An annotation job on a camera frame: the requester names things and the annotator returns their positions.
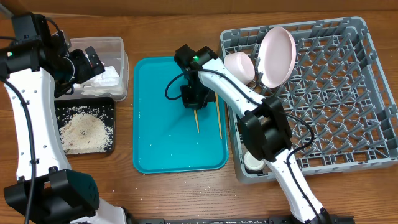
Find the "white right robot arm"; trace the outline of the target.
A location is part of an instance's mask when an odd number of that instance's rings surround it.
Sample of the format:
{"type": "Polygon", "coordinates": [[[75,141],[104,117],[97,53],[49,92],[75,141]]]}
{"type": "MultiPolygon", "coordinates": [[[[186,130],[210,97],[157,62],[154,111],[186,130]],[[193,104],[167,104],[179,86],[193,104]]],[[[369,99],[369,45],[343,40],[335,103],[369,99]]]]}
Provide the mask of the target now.
{"type": "Polygon", "coordinates": [[[244,145],[251,155],[264,161],[287,197],[294,223],[332,223],[322,203],[310,190],[295,159],[292,131],[280,100],[256,93],[239,81],[209,47],[198,51],[183,45],[175,63],[187,80],[179,98],[185,108],[200,110],[220,96],[239,117],[244,145]]]}

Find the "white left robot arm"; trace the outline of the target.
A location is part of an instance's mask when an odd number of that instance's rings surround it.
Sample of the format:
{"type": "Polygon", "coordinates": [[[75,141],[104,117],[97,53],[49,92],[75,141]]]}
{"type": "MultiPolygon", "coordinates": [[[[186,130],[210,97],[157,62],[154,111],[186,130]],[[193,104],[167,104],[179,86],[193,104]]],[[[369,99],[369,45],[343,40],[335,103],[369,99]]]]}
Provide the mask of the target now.
{"type": "Polygon", "coordinates": [[[19,151],[17,182],[6,203],[26,223],[133,223],[124,208],[103,200],[94,178],[72,170],[62,149],[56,98],[104,71],[96,51],[70,50],[53,21],[28,12],[11,19],[14,37],[1,49],[1,82],[9,95],[19,151]]]}

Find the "white round plate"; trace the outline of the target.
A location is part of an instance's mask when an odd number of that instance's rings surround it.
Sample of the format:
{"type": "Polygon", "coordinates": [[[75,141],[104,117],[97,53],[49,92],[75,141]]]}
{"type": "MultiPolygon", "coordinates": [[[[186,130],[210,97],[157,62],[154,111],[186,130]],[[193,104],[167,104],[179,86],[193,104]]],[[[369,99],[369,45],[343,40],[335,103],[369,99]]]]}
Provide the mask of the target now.
{"type": "Polygon", "coordinates": [[[294,38],[283,27],[272,28],[263,38],[257,58],[261,82],[268,88],[284,84],[292,74],[296,60],[294,38]]]}

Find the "white paper cup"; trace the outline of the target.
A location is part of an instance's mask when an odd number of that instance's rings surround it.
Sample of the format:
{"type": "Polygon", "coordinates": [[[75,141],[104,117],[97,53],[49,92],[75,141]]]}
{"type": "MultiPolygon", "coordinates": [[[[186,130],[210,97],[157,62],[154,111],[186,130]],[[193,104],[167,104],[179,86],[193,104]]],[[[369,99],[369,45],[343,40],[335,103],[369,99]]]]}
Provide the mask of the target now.
{"type": "Polygon", "coordinates": [[[263,160],[257,160],[250,152],[246,152],[243,157],[245,170],[249,174],[261,173],[266,166],[263,160]]]}

